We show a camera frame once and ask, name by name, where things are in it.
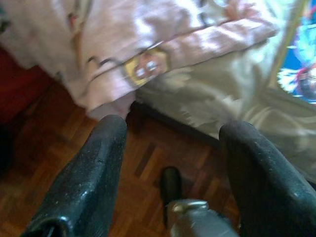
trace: colorful poster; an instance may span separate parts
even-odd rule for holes
[[[300,24],[287,49],[277,75],[279,85],[294,97],[316,105],[316,0],[304,6]]]

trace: black rubber tip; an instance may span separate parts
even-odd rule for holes
[[[170,202],[182,199],[181,175],[177,168],[169,166],[162,170],[160,180],[160,195],[163,209],[163,221],[167,226],[167,206]]]

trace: crumpled cloth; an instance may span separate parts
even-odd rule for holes
[[[198,0],[93,0],[76,54],[68,22],[75,0],[0,2],[27,46],[24,61],[29,54],[51,75],[59,72],[74,101],[88,111],[132,94],[137,87],[121,66],[156,44],[172,70],[248,48],[278,30],[262,0],[208,0],[203,6]],[[14,49],[9,33],[1,42]]]

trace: printed cartoon character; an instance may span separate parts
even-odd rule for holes
[[[295,41],[297,58],[303,68],[297,74],[298,88],[303,96],[316,99],[316,6],[307,4]]]
[[[138,57],[138,65],[134,68],[134,73],[139,79],[151,79],[164,72],[163,65],[163,58],[159,55],[145,52]]]
[[[124,71],[136,87],[169,71],[169,55],[159,47],[148,49],[123,64]]]

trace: pink fabric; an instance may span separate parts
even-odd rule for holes
[[[246,49],[278,32],[266,8],[255,2],[231,0],[226,10],[229,22],[178,36],[160,46],[169,53],[172,68]]]
[[[125,62],[160,42],[170,69],[176,69],[246,49],[278,32],[262,0],[225,0],[225,6],[208,0],[207,16],[214,19],[209,26],[200,17],[205,7],[199,8],[195,0],[110,2],[95,0],[83,29],[83,62],[92,56]],[[92,65],[95,69],[87,74],[83,98],[89,111],[137,89],[120,66],[111,70],[111,65],[115,62]]]

